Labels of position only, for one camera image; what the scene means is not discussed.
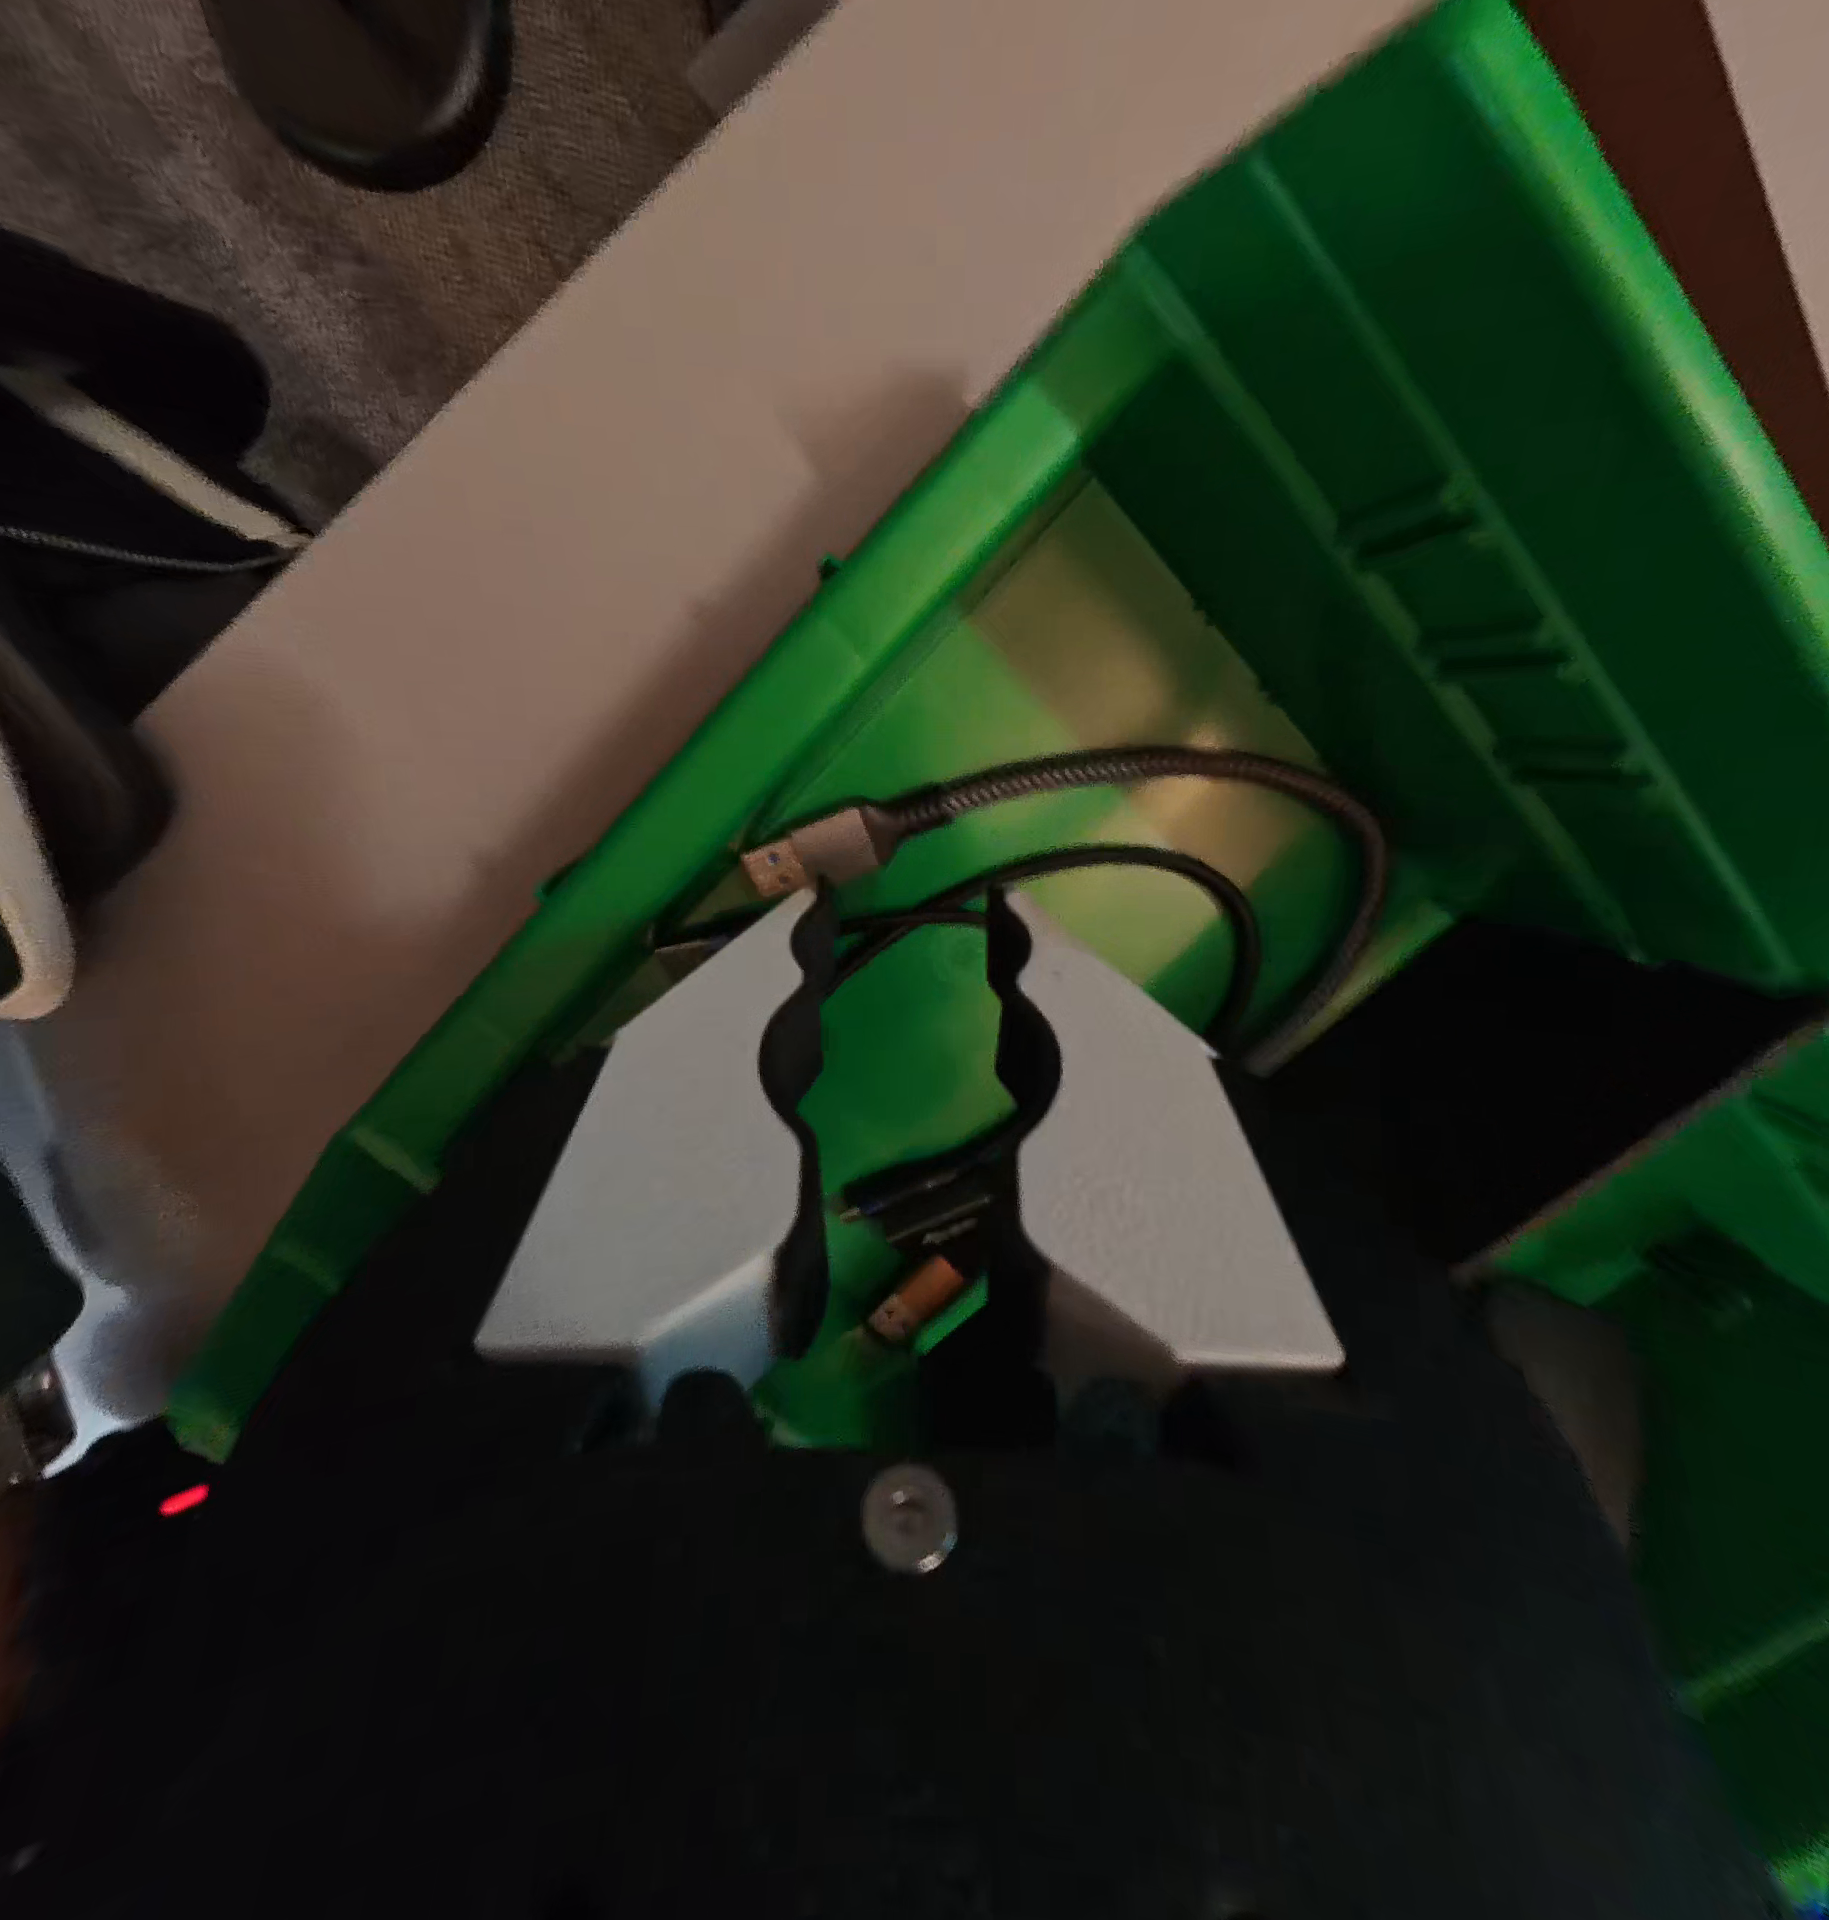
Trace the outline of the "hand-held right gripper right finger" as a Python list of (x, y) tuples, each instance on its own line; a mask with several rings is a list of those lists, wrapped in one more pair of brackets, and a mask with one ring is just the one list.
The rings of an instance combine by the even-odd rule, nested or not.
[(1336, 1380), (1221, 1058), (1013, 893), (988, 907), (1016, 1283), (1052, 1382)]

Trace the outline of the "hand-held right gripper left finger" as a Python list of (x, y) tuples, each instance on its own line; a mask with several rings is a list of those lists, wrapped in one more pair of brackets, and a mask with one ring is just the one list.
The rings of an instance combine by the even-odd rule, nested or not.
[(475, 1354), (508, 1363), (774, 1366), (829, 1296), (820, 1157), (834, 901), (798, 893), (606, 1050)]

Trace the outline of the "black USB hub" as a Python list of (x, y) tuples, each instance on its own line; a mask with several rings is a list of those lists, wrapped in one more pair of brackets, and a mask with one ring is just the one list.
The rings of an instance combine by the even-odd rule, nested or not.
[(834, 1197), (834, 1218), (899, 1250), (938, 1249), (974, 1237), (998, 1197), (985, 1166), (879, 1169)]

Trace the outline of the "green plastic bin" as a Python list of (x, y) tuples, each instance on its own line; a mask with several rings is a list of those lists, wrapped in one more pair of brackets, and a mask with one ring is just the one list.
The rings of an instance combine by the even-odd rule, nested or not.
[[(171, 1397), (232, 1451), (518, 1069), (603, 1042), (744, 853), (1083, 746), (1296, 758), (1389, 901), (1829, 986), (1829, 544), (1508, 4), (1442, 4), (1150, 214), (328, 1138)], [(1636, 1576), (1795, 1900), (1829, 1894), (1829, 1032), (1502, 1280), (1646, 1397)]]

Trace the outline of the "grey desk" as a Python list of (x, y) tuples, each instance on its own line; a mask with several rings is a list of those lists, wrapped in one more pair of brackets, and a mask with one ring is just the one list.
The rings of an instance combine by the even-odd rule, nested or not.
[(469, 976), (1122, 238), (1416, 4), (839, 4), (147, 717), (27, 1041), (163, 1397)]

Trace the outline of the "black divider in bin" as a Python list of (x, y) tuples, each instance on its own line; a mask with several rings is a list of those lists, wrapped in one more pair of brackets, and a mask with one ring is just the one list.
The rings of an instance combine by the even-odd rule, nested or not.
[(1470, 1275), (1825, 1032), (1829, 986), (1458, 921), (1282, 1069), (1221, 1081), (1282, 1200)]

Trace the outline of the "black stanchion post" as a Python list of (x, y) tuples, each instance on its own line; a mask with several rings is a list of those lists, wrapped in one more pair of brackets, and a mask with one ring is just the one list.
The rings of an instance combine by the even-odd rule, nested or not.
[(372, 192), (469, 167), (512, 83), (511, 4), (202, 4), (202, 15), (261, 124)]

